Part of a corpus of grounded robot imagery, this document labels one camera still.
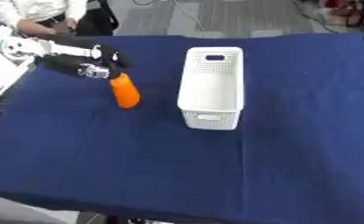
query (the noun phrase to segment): cable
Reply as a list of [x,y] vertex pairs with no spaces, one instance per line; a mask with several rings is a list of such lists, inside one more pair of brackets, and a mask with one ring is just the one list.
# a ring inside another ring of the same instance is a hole
[[185,11],[184,7],[182,7],[182,5],[180,5],[179,0],[173,0],[173,2],[174,2],[174,3],[175,3],[175,5],[176,5],[176,6],[180,9],[180,11],[182,12],[182,14],[184,14],[185,16],[187,16],[187,17],[189,17],[189,18],[193,19],[193,20],[196,22],[196,24],[199,26],[199,29],[200,29],[202,32],[205,32],[205,31],[206,31],[206,30],[205,30],[205,28],[204,28],[204,26],[202,25],[201,21],[200,21],[197,17],[192,16],[192,15],[190,15],[189,13],[187,13],[187,12]]
[[137,0],[133,0],[133,3],[136,5],[140,5],[140,6],[146,6],[146,5],[154,4],[157,1],[158,0],[150,0],[148,3],[139,3]]
[[327,31],[329,32],[333,32],[333,33],[340,33],[339,31],[335,31],[335,30],[332,30],[331,28],[327,27],[327,24],[325,23],[325,18],[320,15],[322,17],[322,21],[315,18],[315,17],[312,17],[312,16],[309,16],[307,15],[303,10],[302,8],[300,7],[299,3],[297,3],[297,0],[292,0],[292,2],[294,3],[295,5],[295,8],[297,9],[297,12],[300,16],[304,17],[304,18],[309,18],[317,23],[319,23],[320,25],[322,25],[322,27],[324,27],[324,29],[326,29]]
[[91,219],[89,219],[87,222],[86,222],[86,224],[91,224],[92,223],[92,221],[94,221],[97,217],[99,217],[100,216],[100,214],[98,213],[98,214],[96,214],[96,215],[94,215],[94,216],[92,216],[92,218]]

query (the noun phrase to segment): white plastic basket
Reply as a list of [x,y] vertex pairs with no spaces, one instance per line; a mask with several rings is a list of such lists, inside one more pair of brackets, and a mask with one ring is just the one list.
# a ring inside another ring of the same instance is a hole
[[238,47],[190,49],[178,96],[178,107],[187,126],[234,130],[243,105],[243,50]]

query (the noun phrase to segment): orange bottle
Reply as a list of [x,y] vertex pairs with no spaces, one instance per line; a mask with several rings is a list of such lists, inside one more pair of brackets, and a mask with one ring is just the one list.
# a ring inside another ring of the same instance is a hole
[[140,102],[140,93],[126,73],[110,80],[115,99],[123,109],[131,109]]

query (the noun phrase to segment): blue tablecloth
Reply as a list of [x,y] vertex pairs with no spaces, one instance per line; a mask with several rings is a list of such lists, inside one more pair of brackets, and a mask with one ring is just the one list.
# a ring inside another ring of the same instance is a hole
[[[364,224],[361,34],[258,39],[99,38],[132,56],[143,100],[39,68],[0,118],[0,196],[138,217]],[[186,51],[239,46],[246,105],[234,131],[188,129]]]

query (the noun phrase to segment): white machine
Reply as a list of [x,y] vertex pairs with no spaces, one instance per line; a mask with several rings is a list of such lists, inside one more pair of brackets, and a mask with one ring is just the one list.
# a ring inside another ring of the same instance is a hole
[[33,56],[13,59],[3,54],[2,47],[4,40],[11,37],[12,33],[13,30],[11,28],[0,26],[0,95],[25,74],[34,61]]

